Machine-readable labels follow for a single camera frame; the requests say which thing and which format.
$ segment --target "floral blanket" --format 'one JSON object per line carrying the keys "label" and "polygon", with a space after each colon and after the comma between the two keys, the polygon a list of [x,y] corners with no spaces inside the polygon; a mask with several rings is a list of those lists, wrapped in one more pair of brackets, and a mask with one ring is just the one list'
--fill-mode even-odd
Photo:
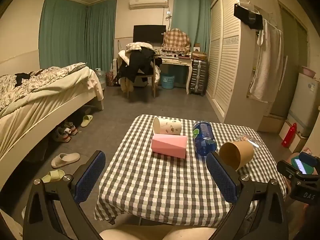
{"label": "floral blanket", "polygon": [[0,111],[32,91],[47,86],[84,67],[86,67],[86,63],[76,63],[63,68],[50,67],[43,70],[37,76],[31,76],[30,79],[23,79],[22,85],[18,87],[14,87],[16,84],[15,75],[0,77],[0,87],[3,88],[0,91]]}

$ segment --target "tablecloth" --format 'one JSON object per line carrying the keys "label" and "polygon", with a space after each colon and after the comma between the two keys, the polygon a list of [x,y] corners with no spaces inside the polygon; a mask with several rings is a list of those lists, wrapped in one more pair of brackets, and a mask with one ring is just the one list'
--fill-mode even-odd
{"label": "tablecloth", "polygon": [[[149,220],[174,225],[216,226],[227,215],[231,204],[221,195],[210,176],[205,157],[195,153],[192,127],[195,121],[181,121],[181,135],[188,136],[186,158],[180,159],[151,150],[154,115],[138,116],[121,142],[100,185],[94,217],[113,219],[130,213]],[[218,149],[246,133],[262,142],[251,128],[211,123]],[[253,181],[278,180],[283,195],[285,182],[276,171],[276,162],[264,143],[254,159],[239,169]],[[257,202],[252,202],[252,213]]]}

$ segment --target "bed frame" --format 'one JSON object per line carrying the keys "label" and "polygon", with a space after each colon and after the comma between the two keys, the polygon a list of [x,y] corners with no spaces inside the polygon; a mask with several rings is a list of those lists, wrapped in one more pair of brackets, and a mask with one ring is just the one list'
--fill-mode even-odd
{"label": "bed frame", "polygon": [[95,90],[91,88],[54,109],[23,134],[11,149],[0,159],[0,191],[7,179],[13,173],[14,169],[23,160],[23,158],[27,156],[31,149],[59,123],[63,122],[63,120],[65,120],[69,115],[92,99],[92,104],[99,110],[103,110],[103,100],[98,101]]}

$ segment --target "pair of sneakers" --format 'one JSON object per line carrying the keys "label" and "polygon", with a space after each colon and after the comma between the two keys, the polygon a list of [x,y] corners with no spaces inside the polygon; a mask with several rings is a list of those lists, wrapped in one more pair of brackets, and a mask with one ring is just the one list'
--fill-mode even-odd
{"label": "pair of sneakers", "polygon": [[78,132],[77,128],[72,122],[67,120],[63,123],[62,127],[58,127],[52,134],[53,140],[56,142],[67,143],[71,140],[69,135],[76,135]]}

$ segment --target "pink box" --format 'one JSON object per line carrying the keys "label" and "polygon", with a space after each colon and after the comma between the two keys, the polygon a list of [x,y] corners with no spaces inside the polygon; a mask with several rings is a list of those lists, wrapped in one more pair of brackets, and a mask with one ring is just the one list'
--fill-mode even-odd
{"label": "pink box", "polygon": [[152,137],[151,149],[178,158],[186,158],[188,137],[185,135],[155,134]]}

